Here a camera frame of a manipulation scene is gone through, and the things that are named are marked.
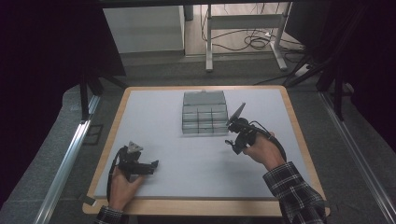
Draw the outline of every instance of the plaid shirt sleeve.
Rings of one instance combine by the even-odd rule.
[[[326,223],[322,197],[303,180],[291,161],[271,170],[263,178],[279,199],[286,223]]]
[[[118,224],[120,223],[122,211],[102,206],[93,224]]]

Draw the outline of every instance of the white wall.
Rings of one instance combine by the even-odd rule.
[[[119,53],[184,49],[183,7],[105,8]]]

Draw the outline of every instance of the black curtain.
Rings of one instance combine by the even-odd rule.
[[[64,92],[79,83],[80,71],[125,72],[101,8],[39,1],[0,8],[3,204],[57,119]]]
[[[344,54],[352,103],[396,151],[396,17],[392,1],[370,3]]]

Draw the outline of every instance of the wooden table edge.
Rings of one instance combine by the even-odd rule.
[[[99,178],[106,166],[106,161],[113,146],[120,121],[127,105],[131,91],[174,91],[174,90],[280,90],[283,102],[288,111],[290,123],[297,138],[307,172],[311,178],[312,187],[324,200],[323,189],[318,180],[318,174],[310,157],[303,133],[286,89],[283,86],[173,86],[173,87],[129,87],[122,95],[119,109],[114,118],[108,134],[104,150],[92,178],[87,196],[93,198]],[[102,207],[107,205],[106,199],[97,199],[94,205],[83,204],[82,210],[86,214],[97,214]],[[162,215],[162,216],[249,216],[249,217],[281,217],[277,201],[236,201],[236,200],[151,200],[135,199],[125,208],[125,214],[130,215]]]

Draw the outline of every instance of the human hand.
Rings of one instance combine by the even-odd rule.
[[[130,183],[122,174],[122,171],[116,166],[111,180],[110,202],[108,206],[116,210],[123,210],[125,205],[134,198],[143,180],[144,176],[140,175],[134,182]]]
[[[262,133],[256,133],[256,141],[251,147],[244,149],[244,154],[251,159],[262,163],[268,171],[285,164],[277,146],[268,140]]]

